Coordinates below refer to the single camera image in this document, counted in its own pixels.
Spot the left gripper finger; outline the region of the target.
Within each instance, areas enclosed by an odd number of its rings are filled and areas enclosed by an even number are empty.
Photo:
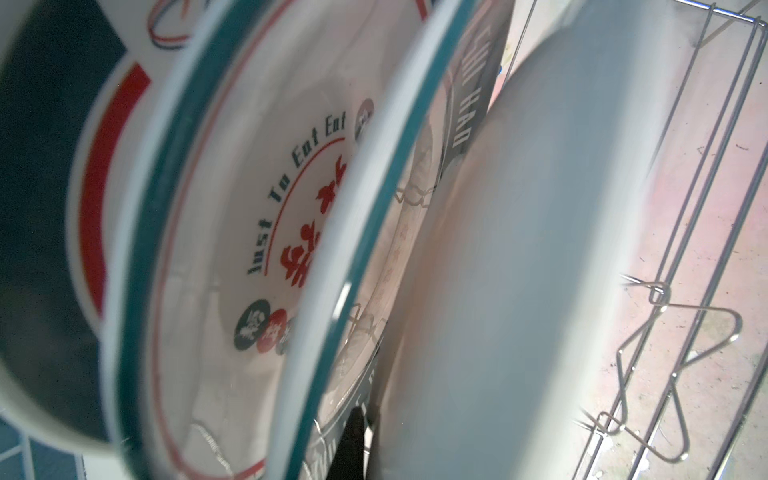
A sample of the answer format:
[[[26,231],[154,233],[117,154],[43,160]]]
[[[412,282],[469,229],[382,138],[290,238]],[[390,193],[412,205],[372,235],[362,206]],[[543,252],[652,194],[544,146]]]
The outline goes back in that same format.
[[[350,412],[326,479],[363,480],[364,447],[364,414],[361,407],[355,407]]]

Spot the red ring green plate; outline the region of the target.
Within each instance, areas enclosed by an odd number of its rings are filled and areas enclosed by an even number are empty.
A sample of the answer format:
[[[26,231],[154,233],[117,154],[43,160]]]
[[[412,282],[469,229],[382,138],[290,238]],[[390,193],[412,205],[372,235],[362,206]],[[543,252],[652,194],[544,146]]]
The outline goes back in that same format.
[[[673,14],[579,3],[448,170],[382,345],[370,478],[564,475],[664,124]]]

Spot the metal wire dish rack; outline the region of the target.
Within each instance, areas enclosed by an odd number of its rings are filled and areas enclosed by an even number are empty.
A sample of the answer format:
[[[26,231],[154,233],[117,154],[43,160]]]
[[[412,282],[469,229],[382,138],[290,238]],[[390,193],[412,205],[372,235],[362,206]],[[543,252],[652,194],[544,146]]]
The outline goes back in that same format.
[[[669,12],[643,225],[555,479],[767,475],[767,5]]]

